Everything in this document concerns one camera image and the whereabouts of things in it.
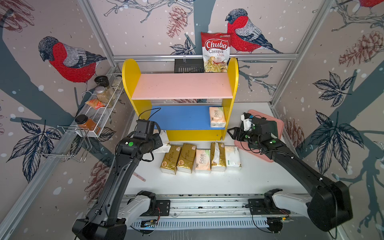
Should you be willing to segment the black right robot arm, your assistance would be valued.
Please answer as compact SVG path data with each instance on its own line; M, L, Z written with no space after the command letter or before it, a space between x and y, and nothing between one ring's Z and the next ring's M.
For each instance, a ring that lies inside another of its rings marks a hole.
M231 138L247 143L249 150L282 166L308 192L306 195L284 193L273 189L264 194L266 211L295 212L307 217L320 230L331 229L353 218L349 188L341 181L334 182L301 161L277 137L277 123L264 117L245 113L240 127L228 129Z

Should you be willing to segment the white green tissue pack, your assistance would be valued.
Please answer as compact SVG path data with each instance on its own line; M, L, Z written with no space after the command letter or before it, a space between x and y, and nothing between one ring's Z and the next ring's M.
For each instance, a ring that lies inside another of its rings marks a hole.
M167 135L167 132L165 130L161 130L160 132L160 138L162 140L162 146L156 150L153 150L154 154L160 154L160 153L168 153L171 149L171 144Z

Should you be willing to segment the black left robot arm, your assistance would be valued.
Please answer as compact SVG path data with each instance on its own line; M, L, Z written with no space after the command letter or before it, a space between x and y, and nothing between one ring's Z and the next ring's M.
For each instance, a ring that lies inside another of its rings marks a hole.
M153 121L137 120L135 130L120 140L115 149L115 164L105 183L101 195L85 218L77 219L72 227L80 240L123 240L128 227L144 213L153 213L156 208L156 195L141 191L126 206L119 217L120 205L135 172L145 154L162 147L160 126Z

